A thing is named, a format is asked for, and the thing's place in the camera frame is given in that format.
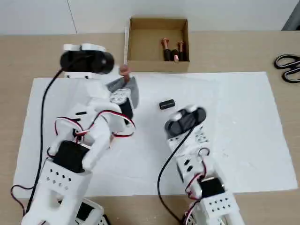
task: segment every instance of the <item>black wire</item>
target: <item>black wire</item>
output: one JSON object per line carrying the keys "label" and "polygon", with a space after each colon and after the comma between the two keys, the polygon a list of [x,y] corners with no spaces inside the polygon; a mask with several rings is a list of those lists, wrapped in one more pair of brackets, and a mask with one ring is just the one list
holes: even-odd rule
{"label": "black wire", "polygon": [[172,210],[166,205],[166,203],[164,202],[161,193],[160,193],[160,178],[166,168],[166,166],[168,165],[168,163],[171,161],[171,159],[173,158],[173,156],[176,154],[176,152],[179,150],[179,148],[183,145],[183,143],[186,141],[186,139],[190,136],[190,134],[193,132],[194,128],[196,126],[193,126],[190,131],[187,133],[187,135],[182,139],[182,141],[179,143],[179,145],[175,148],[175,150],[172,152],[172,154],[169,156],[169,158],[166,160],[165,164],[163,165],[163,167],[161,168],[159,175],[158,175],[158,179],[157,179],[157,192],[158,192],[158,197],[162,203],[162,205],[165,207],[165,209],[174,217],[174,219],[176,219],[179,223],[182,222],[181,219],[178,218],[178,216],[175,215],[175,213],[172,212]]}
{"label": "black wire", "polygon": [[31,204],[32,204],[32,200],[33,200],[33,196],[34,193],[36,191],[37,188],[37,184],[38,184],[38,178],[39,175],[41,173],[41,169],[42,169],[42,160],[43,160],[43,123],[44,123],[44,107],[45,107],[45,99],[46,99],[46,95],[50,89],[50,87],[52,86],[52,84],[54,83],[54,81],[59,77],[59,75],[67,68],[69,68],[70,66],[72,66],[74,63],[81,61],[83,59],[86,59],[88,57],[90,57],[91,55],[88,56],[84,56],[81,58],[78,58],[76,60],[74,60],[73,62],[71,62],[66,68],[61,68],[56,75],[52,78],[52,80],[50,81],[50,83],[48,84],[48,86],[45,89],[45,92],[43,94],[43,99],[42,99],[42,107],[41,107],[41,121],[40,121],[40,152],[39,152],[39,163],[38,163],[38,169],[37,169],[37,175],[34,181],[34,185],[33,185],[33,189],[30,195],[30,199],[28,201],[28,205],[26,208],[26,213],[29,211]]}

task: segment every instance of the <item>black scissors handle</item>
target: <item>black scissors handle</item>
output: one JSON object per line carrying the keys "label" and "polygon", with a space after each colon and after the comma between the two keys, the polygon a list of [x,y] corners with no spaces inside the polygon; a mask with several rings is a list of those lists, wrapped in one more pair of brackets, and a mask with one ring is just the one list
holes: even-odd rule
{"label": "black scissors handle", "polygon": [[[282,59],[292,59],[293,62],[289,62],[286,64],[280,64],[279,62]],[[300,67],[298,67],[298,65],[300,65],[300,57],[297,55],[293,55],[293,54],[280,55],[274,60],[274,67],[276,69],[286,69],[286,68],[290,69],[282,74],[282,79],[288,83],[300,83],[300,79],[290,79],[289,78],[289,75],[300,72]]]}
{"label": "black scissors handle", "polygon": [[295,67],[294,69],[284,72],[281,77],[285,82],[288,82],[288,83],[300,83],[300,79],[290,79],[289,78],[289,75],[295,74],[297,72],[300,72],[300,67]]}
{"label": "black scissors handle", "polygon": [[[286,64],[280,64],[279,61],[281,61],[282,59],[292,59],[294,61]],[[298,55],[293,55],[293,54],[280,55],[274,60],[274,67],[276,69],[286,69],[286,68],[292,69],[299,64],[300,64],[300,57]]]}

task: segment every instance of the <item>light wood tabletop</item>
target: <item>light wood tabletop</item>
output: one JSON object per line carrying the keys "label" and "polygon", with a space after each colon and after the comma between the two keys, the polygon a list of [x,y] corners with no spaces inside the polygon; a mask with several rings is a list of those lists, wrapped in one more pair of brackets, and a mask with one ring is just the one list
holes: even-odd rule
{"label": "light wood tabletop", "polygon": [[[192,32],[189,38],[189,72],[268,72],[299,180],[300,84],[285,83],[281,79],[282,71],[276,70],[272,62],[283,53],[300,54],[300,32],[204,31]],[[3,225],[17,225],[21,221],[21,209],[12,200],[9,190],[33,78],[55,74],[64,43],[87,42],[105,46],[114,55],[116,63],[123,62],[124,34],[0,36],[0,220]],[[168,196],[166,199],[178,215],[187,208],[185,196]],[[157,196],[98,197],[94,200],[105,208],[113,225],[176,224]],[[237,195],[237,201],[247,225],[300,223],[299,190],[242,194]]]}

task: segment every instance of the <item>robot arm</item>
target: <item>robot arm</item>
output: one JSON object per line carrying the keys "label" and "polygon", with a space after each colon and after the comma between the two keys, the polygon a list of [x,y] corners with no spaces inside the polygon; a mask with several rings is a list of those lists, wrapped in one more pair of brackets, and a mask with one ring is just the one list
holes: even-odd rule
{"label": "robot arm", "polygon": [[219,225],[226,221],[228,225],[244,225],[225,177],[210,154],[210,140],[203,125],[205,118],[204,109],[188,106],[174,114],[165,125],[172,152],[195,126],[174,155],[185,191],[195,200],[185,215],[184,224]]}
{"label": "robot arm", "polygon": [[[129,125],[135,128],[131,120],[132,93],[126,83],[113,93],[101,83],[98,73],[107,74],[113,68],[112,55],[104,48],[83,44],[66,45],[64,49],[60,62],[66,68],[65,77],[81,78],[89,100],[86,104],[76,104],[65,116],[56,119],[57,137],[48,151],[50,158],[44,163],[31,208],[21,224],[38,225],[47,221],[59,225],[108,225],[103,208],[84,199],[84,195],[92,169],[110,147],[111,135],[133,134],[128,131]],[[66,66],[79,58],[86,60]]]}

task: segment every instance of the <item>open cardboard box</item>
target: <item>open cardboard box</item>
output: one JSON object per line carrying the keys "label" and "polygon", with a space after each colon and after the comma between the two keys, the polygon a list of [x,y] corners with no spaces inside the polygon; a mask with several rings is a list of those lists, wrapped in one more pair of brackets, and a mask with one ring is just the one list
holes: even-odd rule
{"label": "open cardboard box", "polygon": [[[186,61],[164,61],[162,38],[169,39],[170,50],[184,41]],[[174,17],[130,18],[127,63],[135,72],[186,72],[189,65],[188,20]]]}

